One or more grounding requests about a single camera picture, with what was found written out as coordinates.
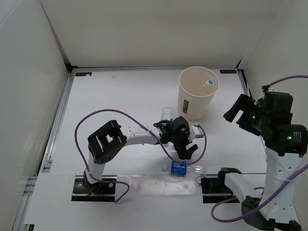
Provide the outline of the clear unlabelled plastic bottle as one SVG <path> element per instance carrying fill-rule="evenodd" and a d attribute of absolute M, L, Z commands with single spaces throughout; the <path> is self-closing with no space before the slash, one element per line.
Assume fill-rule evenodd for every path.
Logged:
<path fill-rule="evenodd" d="M 194 80 L 189 86 L 189 92 L 196 96 L 208 96 L 214 92 L 214 84 L 211 80 L 204 82 Z"/>

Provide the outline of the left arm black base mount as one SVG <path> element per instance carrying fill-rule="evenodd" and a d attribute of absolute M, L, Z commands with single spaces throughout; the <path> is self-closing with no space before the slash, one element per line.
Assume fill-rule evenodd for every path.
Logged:
<path fill-rule="evenodd" d="M 73 202 L 114 202 L 116 176 L 103 176 L 102 180 L 107 183 L 95 183 L 90 189 L 84 186 L 83 176 L 76 176 L 71 196 Z"/>

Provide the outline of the blue label clear water bottle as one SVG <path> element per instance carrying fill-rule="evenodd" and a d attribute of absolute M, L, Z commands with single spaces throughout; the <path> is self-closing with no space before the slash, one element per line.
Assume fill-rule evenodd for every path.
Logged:
<path fill-rule="evenodd" d="M 168 162 L 162 165 L 161 167 L 162 172 L 170 174 L 176 177 L 199 177 L 199 176 L 206 176 L 206 169 L 201 166 L 196 165 L 186 165 L 186 164 L 179 164 L 176 162 Z"/>

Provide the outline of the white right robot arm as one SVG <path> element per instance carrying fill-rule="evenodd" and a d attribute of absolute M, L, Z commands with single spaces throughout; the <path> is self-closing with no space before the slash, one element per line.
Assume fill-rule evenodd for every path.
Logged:
<path fill-rule="evenodd" d="M 301 230 L 295 220 L 293 196 L 295 178 L 303 172 L 300 164 L 307 152 L 308 131 L 292 124 L 292 103 L 293 97 L 283 92 L 266 92 L 260 101 L 241 94 L 224 114 L 232 122 L 241 112 L 238 126 L 263 139 L 267 169 L 261 194 L 249 187 L 236 168 L 223 168 L 216 187 L 224 193 L 231 190 L 241 203 L 240 219 L 263 231 Z"/>

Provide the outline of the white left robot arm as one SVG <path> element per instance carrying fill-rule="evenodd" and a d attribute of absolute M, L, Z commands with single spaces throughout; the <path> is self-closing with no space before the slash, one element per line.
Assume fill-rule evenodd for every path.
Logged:
<path fill-rule="evenodd" d="M 116 120 L 110 120 L 88 137 L 88 169 L 84 171 L 83 186 L 94 193 L 101 188 L 105 164 L 115 158 L 125 146 L 137 144 L 173 144 L 180 160 L 192 158 L 198 149 L 193 140 L 203 138 L 197 126 L 179 116 L 173 120 L 162 120 L 152 126 L 122 128 Z"/>

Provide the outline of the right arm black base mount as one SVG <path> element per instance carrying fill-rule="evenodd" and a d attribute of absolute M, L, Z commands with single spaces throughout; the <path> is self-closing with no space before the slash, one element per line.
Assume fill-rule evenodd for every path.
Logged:
<path fill-rule="evenodd" d="M 227 203 L 239 203 L 233 192 L 218 182 L 217 176 L 198 176 L 195 181 L 197 185 L 201 186 L 204 204 L 217 204 L 230 198 L 233 200 Z"/>

